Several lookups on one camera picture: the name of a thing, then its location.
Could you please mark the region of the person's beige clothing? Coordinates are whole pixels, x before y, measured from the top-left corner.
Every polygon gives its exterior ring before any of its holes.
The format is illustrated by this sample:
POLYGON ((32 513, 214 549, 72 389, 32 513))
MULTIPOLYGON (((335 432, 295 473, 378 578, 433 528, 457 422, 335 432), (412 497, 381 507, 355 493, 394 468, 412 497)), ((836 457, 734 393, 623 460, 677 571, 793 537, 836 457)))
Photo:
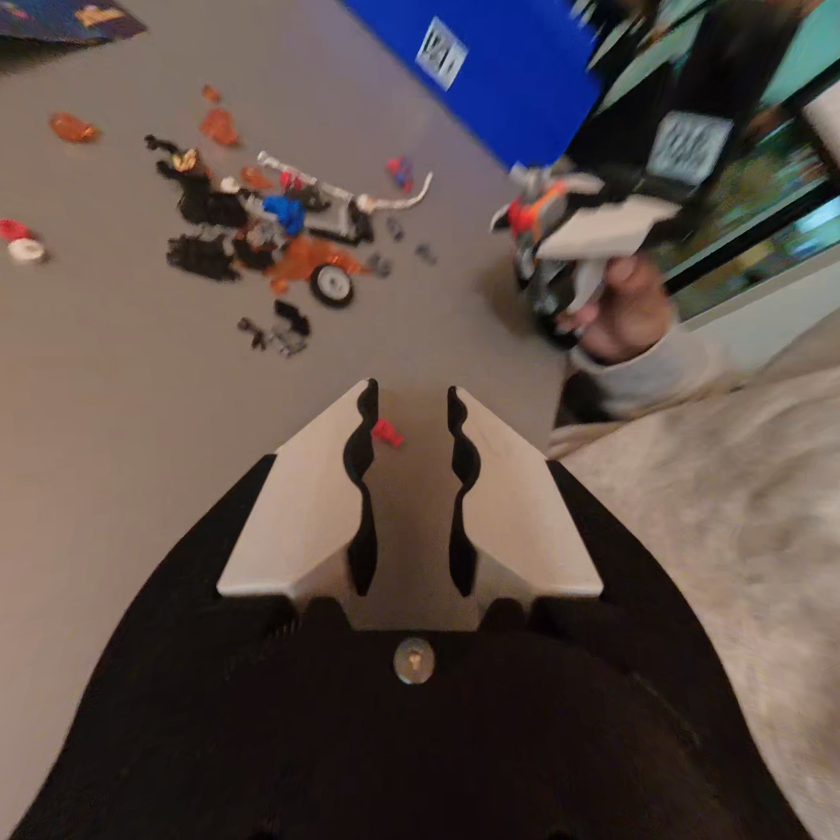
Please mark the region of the person's beige clothing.
POLYGON ((814 838, 839 829, 838 400, 835 311, 738 390, 561 459, 687 599, 814 838))

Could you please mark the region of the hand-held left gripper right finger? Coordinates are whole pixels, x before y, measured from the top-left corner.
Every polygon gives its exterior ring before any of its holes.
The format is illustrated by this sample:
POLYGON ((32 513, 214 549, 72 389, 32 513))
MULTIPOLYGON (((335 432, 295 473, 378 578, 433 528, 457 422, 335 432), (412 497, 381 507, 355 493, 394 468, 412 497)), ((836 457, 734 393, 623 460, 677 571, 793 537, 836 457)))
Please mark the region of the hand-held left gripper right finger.
POLYGON ((447 411, 460 482, 448 549, 458 593, 477 610, 599 598, 602 577, 542 452, 462 387, 448 389, 447 411))

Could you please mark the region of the blue box with label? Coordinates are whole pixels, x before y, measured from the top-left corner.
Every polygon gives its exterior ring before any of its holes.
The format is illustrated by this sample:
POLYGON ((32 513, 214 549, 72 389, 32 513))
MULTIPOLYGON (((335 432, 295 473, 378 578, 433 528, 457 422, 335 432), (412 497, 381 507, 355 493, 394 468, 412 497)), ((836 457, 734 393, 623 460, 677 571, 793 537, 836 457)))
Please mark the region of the blue box with label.
POLYGON ((507 167, 555 162, 601 93, 573 2, 343 4, 507 167))

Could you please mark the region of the person's right hand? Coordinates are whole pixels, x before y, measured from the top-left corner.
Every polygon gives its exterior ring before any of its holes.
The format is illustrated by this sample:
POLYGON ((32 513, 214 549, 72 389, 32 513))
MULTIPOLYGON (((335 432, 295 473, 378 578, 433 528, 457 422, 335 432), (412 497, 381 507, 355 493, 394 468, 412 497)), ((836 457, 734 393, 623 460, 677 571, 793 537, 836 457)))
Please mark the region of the person's right hand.
POLYGON ((575 312, 554 318, 594 362, 612 366, 632 361, 666 336, 675 310, 658 268, 646 255, 615 258, 606 268, 602 293, 575 312))

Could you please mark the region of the pile of lego parts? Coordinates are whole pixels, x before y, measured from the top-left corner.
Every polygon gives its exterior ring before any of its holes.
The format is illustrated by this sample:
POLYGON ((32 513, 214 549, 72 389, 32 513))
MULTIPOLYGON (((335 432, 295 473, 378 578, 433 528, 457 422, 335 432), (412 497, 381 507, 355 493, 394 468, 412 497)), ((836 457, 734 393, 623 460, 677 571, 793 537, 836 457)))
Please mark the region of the pile of lego parts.
MULTIPOLYGON (((205 85, 202 96, 208 110, 198 127, 200 133, 220 149, 238 149, 242 138, 221 93, 205 85)), ((48 123, 49 130, 65 144, 95 144, 102 136, 97 126, 68 112, 51 114, 48 123)), ((434 177, 429 172, 423 187, 410 195, 414 190, 410 161, 405 156, 391 159, 386 170, 409 197, 384 199, 344 190, 265 151, 257 154, 255 165, 243 167, 238 178, 217 178, 207 156, 195 144, 183 148, 148 133, 143 147, 163 155, 155 159, 155 171, 180 191, 175 210, 191 226, 191 233, 167 239, 165 261, 169 267, 218 285, 241 281, 241 270, 255 271, 268 279, 276 298, 287 292, 290 281, 306 280, 312 295, 328 308, 351 304, 355 276, 366 272, 388 276, 391 264, 386 259, 374 254, 362 265, 346 249, 373 244, 373 216, 404 212, 422 202, 434 177)), ((82 179, 83 184, 79 181, 65 189, 57 178, 47 184, 47 164, 38 163, 37 177, 29 178, 27 185, 44 186, 46 192, 41 197, 49 199, 49 207, 54 208, 53 199, 59 193, 66 198, 58 207, 59 221, 80 225, 85 258, 82 273, 89 275, 89 269, 99 266, 104 252, 109 251, 117 260, 110 274, 128 282, 129 269, 138 265, 141 253, 136 226, 123 224, 128 219, 127 207, 137 203, 136 191, 130 190, 124 166, 115 175, 100 171, 101 162, 91 165, 95 173, 82 179), (91 204, 91 189, 96 192, 98 185, 108 193, 103 194, 108 206, 99 209, 91 204), (124 241, 110 235, 113 231, 103 226, 106 222, 120 222, 124 241)), ((45 257, 44 244, 36 236, 42 232, 32 233, 18 221, 2 219, 2 243, 9 258, 22 265, 36 264, 45 257)), ((254 336, 253 348, 264 350, 275 341, 285 355, 298 352, 310 334, 309 320, 281 299, 275 301, 275 312, 290 324, 286 332, 260 329, 247 318, 240 319, 238 329, 254 336)))

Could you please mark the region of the person's right forearm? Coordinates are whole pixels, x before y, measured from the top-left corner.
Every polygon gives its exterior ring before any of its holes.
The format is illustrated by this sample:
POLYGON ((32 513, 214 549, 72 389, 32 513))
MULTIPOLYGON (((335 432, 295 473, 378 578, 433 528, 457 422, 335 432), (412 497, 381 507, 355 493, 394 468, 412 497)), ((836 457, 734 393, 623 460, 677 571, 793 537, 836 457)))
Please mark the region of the person's right forearm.
POLYGON ((569 356, 549 460, 561 460, 636 420, 729 394, 742 381, 720 348, 676 322, 631 360, 607 364, 580 346, 569 356))

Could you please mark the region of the lego instruction booklet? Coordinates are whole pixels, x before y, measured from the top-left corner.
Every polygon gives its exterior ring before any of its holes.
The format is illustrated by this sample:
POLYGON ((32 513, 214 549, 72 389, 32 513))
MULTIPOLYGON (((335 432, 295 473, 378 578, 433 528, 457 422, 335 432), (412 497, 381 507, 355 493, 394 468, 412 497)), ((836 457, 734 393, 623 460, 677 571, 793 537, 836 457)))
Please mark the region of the lego instruction booklet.
POLYGON ((90 46, 131 39, 147 27, 117 1, 2 1, 1 39, 90 46))

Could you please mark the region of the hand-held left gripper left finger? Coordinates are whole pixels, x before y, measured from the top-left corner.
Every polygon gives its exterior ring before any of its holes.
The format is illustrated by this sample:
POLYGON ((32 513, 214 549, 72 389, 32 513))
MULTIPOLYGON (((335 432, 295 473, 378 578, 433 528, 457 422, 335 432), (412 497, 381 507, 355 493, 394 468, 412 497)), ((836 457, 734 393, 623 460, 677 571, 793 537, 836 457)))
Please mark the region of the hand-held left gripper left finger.
POLYGON ((364 482, 379 386, 363 379, 278 447, 217 581, 223 597, 365 598, 378 541, 364 482))

